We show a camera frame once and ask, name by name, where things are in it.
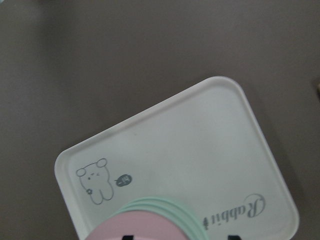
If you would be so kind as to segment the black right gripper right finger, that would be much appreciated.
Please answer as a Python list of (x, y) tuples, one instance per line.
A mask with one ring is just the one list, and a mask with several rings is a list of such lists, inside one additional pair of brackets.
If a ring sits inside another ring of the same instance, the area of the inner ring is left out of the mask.
[(228, 240), (241, 240), (239, 235), (229, 235)]

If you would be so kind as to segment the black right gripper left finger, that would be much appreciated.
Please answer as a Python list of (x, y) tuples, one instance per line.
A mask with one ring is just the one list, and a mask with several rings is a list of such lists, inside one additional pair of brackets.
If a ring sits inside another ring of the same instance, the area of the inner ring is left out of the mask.
[(133, 240), (134, 236), (133, 235), (124, 235), (123, 240)]

